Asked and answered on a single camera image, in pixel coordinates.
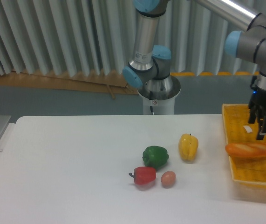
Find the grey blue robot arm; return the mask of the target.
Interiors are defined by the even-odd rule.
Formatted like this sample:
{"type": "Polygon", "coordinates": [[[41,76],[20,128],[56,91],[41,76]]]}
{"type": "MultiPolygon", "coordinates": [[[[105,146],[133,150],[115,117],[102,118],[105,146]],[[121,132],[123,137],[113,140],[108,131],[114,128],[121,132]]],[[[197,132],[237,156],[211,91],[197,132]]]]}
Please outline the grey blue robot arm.
{"type": "MultiPolygon", "coordinates": [[[[259,66],[250,87],[248,123],[257,124],[256,138],[266,135],[266,15],[232,0],[201,0],[200,5],[238,27],[225,41],[225,52],[259,66]]],[[[143,97],[144,114],[173,114],[174,101],[180,93],[180,82],[170,75],[171,51],[155,45],[159,19],[165,14],[166,0],[136,0],[137,32],[133,56],[123,68],[127,83],[143,97]]]]}

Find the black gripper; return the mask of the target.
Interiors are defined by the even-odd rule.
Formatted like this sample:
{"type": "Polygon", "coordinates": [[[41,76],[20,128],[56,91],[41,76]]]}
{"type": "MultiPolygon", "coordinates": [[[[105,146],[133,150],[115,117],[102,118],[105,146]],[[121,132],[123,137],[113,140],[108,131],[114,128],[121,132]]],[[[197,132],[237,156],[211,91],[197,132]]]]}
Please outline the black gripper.
{"type": "Polygon", "coordinates": [[[250,109],[248,123],[254,124],[257,117],[258,133],[256,140],[263,140],[266,135],[266,76],[253,76],[250,88],[253,93],[248,106],[250,109]],[[257,116],[258,110],[265,114],[257,116]]]}

